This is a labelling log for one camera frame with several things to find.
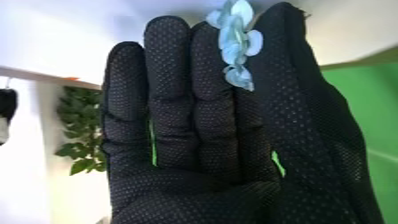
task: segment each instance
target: glove finger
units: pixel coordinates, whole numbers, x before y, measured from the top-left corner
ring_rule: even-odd
[[[280,173],[271,160],[269,139],[253,93],[234,88],[234,111],[243,180],[278,182]]]
[[[156,18],[145,28],[148,110],[156,164],[195,170],[196,137],[191,129],[189,27],[175,17]]]
[[[239,181],[232,87],[223,79],[218,30],[200,23],[191,37],[193,120],[200,138],[200,169],[228,182]]]
[[[287,3],[276,4],[253,29],[264,36],[264,48],[248,69],[285,169],[273,218],[276,223],[381,223],[360,130],[342,96],[321,77],[301,11]]]
[[[108,55],[102,95],[102,151],[113,179],[152,168],[145,61],[141,47],[132,42],[118,43]]]

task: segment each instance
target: white ceiling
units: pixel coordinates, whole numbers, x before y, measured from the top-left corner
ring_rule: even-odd
[[[260,12],[278,0],[253,0]],[[312,15],[307,39],[321,64],[356,59],[398,43],[395,0],[291,0]],[[147,21],[193,24],[223,0],[0,0],[0,65],[100,83],[108,50],[141,41]]]

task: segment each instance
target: leaf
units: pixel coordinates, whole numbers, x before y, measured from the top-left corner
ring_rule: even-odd
[[[70,131],[63,131],[63,135],[67,138],[77,138],[79,137],[79,133],[70,132]]]
[[[104,172],[106,171],[106,165],[104,163],[95,164],[95,171]]]
[[[72,144],[63,144],[60,150],[54,152],[56,156],[69,156],[72,153]]]
[[[104,154],[100,151],[95,152],[95,159],[99,162],[104,162]]]
[[[77,160],[70,166],[70,175],[79,173],[90,166],[95,161],[92,159]]]
[[[60,120],[63,123],[74,123],[77,120],[77,114],[60,114]]]

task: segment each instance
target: flower petal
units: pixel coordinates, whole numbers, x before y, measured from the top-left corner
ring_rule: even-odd
[[[262,34],[259,33],[257,30],[250,30],[250,32],[246,33],[246,37],[248,37],[248,48],[244,51],[244,55],[253,56],[262,48]]]
[[[220,34],[218,34],[218,48],[220,49],[223,49],[227,45],[237,43],[234,29],[232,29],[232,26],[227,25],[232,23],[234,19],[236,19],[234,16],[232,17],[228,16],[227,22],[223,23],[220,28]]]
[[[239,86],[239,85],[241,85],[241,82],[239,82],[239,80],[237,80],[237,70],[236,70],[236,69],[230,69],[230,70],[227,71],[227,74],[225,74],[225,80],[227,80],[227,82],[228,82],[228,84],[230,84],[232,86],[241,87],[241,86]]]
[[[230,85],[243,88],[248,91],[253,91],[253,84],[250,77],[252,75],[243,67],[239,69],[234,68],[227,71],[225,80],[230,83]]]
[[[209,26],[220,29],[218,19],[220,19],[220,10],[214,10],[205,16],[205,22]]]
[[[230,14],[241,17],[243,27],[246,27],[252,21],[253,11],[252,11],[252,6],[244,0],[236,1],[230,8]]]
[[[241,47],[239,44],[230,44],[221,49],[221,60],[230,65],[237,61]]]

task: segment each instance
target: gloved hand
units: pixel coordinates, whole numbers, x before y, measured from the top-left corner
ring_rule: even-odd
[[[321,78],[301,11],[276,4],[253,29],[264,36],[246,63],[253,94],[225,83],[205,23],[189,29],[159,17],[145,49],[132,42],[113,47],[102,84],[113,224],[381,223],[362,135]]]

